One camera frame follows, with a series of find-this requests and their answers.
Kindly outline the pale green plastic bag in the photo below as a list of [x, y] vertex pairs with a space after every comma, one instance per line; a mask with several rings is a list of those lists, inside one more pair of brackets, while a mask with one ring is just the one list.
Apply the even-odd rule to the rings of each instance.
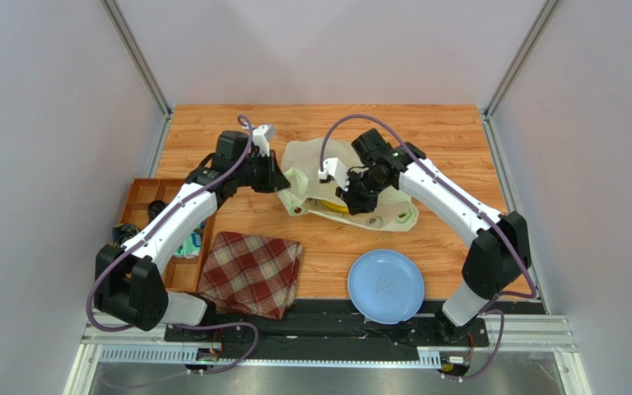
[[290, 181], [290, 187], [277, 193], [290, 216], [319, 216], [344, 225], [365, 230], [406, 232], [418, 222], [419, 210], [411, 197], [395, 188], [379, 194], [378, 206], [372, 213], [350, 215], [328, 210], [321, 204], [327, 200], [345, 206], [336, 197], [336, 184], [318, 181], [318, 159], [323, 143], [321, 137], [308, 141], [292, 141], [286, 145], [281, 170]]

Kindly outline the yellow fake banana bunch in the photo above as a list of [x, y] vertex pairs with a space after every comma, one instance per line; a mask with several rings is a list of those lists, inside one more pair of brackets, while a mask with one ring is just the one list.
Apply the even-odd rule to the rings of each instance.
[[343, 205], [339, 205], [333, 202], [329, 202], [327, 200], [321, 200], [320, 201], [321, 204], [323, 206], [325, 206], [328, 210], [336, 212], [336, 213], [341, 213], [341, 214], [348, 214], [349, 210], [346, 206]]

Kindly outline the blue plastic plate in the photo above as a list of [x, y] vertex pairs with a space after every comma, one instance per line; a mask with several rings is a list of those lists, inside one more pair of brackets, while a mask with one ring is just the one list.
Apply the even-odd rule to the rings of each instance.
[[396, 325], [416, 315], [425, 300], [425, 282], [407, 256], [390, 249], [364, 253], [346, 282], [355, 308], [369, 321]]

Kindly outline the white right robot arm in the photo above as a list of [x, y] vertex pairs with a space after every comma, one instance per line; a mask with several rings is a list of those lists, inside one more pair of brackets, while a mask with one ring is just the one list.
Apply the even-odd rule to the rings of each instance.
[[468, 247], [462, 283], [441, 309], [442, 321], [463, 328], [508, 294], [508, 285], [524, 277], [529, 297], [537, 295], [526, 219], [516, 211], [503, 214], [467, 193], [409, 142], [392, 146], [375, 128], [352, 146], [364, 169], [349, 169], [338, 158], [320, 157], [318, 178], [337, 182], [336, 195], [352, 214], [371, 213], [379, 194], [395, 188], [421, 202], [454, 230]]

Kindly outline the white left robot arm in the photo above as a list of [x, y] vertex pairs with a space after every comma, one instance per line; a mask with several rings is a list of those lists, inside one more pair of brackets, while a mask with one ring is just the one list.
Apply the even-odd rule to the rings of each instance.
[[95, 283], [87, 297], [90, 323], [104, 332], [92, 311], [122, 321], [119, 331], [150, 331], [160, 324], [197, 326], [207, 304], [197, 296], [170, 291], [162, 274], [179, 246], [213, 216], [239, 188], [275, 193], [290, 183], [269, 142], [271, 124], [252, 133], [224, 131], [210, 156], [185, 179], [178, 194], [150, 224], [119, 247], [105, 245], [96, 255]]

